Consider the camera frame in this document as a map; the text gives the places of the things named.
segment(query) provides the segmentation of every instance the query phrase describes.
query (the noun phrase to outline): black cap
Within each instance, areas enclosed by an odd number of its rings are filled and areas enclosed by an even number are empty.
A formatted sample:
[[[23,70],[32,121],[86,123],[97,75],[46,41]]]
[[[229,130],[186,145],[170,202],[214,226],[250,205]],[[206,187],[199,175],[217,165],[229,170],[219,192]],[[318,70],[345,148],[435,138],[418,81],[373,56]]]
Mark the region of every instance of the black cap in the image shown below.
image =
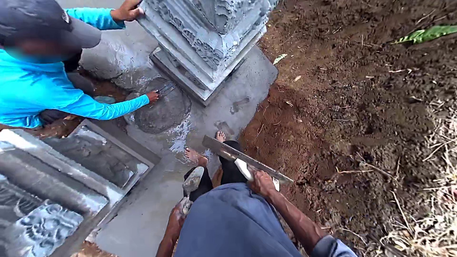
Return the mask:
[[[50,35],[92,48],[101,40],[101,31],[68,16],[55,0],[1,0],[0,44],[13,37]]]

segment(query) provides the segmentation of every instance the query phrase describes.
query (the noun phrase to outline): hand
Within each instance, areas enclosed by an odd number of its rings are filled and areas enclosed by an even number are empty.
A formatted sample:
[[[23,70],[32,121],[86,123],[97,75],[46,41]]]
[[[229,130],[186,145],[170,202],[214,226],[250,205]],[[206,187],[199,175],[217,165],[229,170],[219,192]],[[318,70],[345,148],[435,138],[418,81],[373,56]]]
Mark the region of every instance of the hand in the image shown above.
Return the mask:
[[[149,92],[149,93],[146,94],[148,96],[148,98],[149,98],[149,103],[155,103],[159,99],[160,95],[157,94],[156,92],[157,91],[152,91],[152,92]]]
[[[254,179],[253,181],[248,182],[252,191],[265,197],[267,200],[272,194],[278,193],[275,184],[273,184],[273,180],[265,171],[252,169],[252,167],[250,168],[250,171]]]
[[[186,219],[182,213],[182,207],[189,198],[184,197],[172,210],[170,217],[168,218],[167,229],[165,235],[170,236],[173,241],[178,240],[179,234],[181,233],[182,225]]]
[[[111,17],[115,21],[134,21],[144,14],[138,5],[142,0],[125,0],[119,9],[111,11]]]

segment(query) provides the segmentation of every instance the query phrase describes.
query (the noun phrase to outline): pedestal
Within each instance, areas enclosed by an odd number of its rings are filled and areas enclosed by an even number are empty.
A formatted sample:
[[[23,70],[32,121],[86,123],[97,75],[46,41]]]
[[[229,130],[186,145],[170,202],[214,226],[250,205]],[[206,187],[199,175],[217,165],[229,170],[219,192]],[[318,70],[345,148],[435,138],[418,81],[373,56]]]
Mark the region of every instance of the pedestal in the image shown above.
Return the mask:
[[[154,63],[205,106],[266,32],[276,0],[144,0]]]

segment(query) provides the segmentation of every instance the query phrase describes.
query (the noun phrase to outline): worker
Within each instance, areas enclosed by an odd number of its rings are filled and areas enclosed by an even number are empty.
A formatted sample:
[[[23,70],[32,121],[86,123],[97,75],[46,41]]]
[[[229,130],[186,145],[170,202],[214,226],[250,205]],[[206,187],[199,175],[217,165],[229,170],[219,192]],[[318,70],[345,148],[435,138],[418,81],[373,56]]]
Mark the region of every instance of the worker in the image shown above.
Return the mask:
[[[0,124],[40,128],[69,113],[109,120],[157,101],[151,92],[115,104],[95,101],[90,81],[74,70],[100,30],[123,29],[142,15],[140,0],[119,9],[63,10],[54,0],[2,0],[0,5]]]
[[[226,141],[222,132],[217,133],[216,139],[241,150],[236,141]],[[224,159],[221,186],[211,189],[207,158],[193,149],[187,149],[186,156],[205,168],[202,190],[199,186],[194,199],[194,192],[191,193],[195,202],[185,218],[182,202],[173,208],[157,257],[171,257],[178,238],[175,257],[302,256],[284,232],[274,209],[310,257],[356,257],[278,192],[267,173],[254,170],[254,180],[247,185],[236,165]]]

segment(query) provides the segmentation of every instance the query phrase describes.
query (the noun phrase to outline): footprint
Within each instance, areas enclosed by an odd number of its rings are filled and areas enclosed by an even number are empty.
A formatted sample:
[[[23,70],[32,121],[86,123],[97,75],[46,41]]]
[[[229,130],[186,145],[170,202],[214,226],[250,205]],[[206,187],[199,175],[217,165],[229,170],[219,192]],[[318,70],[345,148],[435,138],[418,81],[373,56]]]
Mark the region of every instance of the footprint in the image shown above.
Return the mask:
[[[249,103],[249,97],[245,97],[243,98],[242,100],[240,101],[236,101],[233,103],[233,106],[230,108],[230,113],[231,114],[235,114],[236,112],[239,112],[239,110],[241,109],[241,107],[246,104],[246,103]]]
[[[218,128],[218,130],[222,130],[226,134],[235,135],[235,132],[233,131],[233,129],[231,129],[229,127],[229,125],[227,124],[227,122],[225,122],[225,121],[222,121],[222,122],[218,121],[214,124],[214,126],[216,126]]]

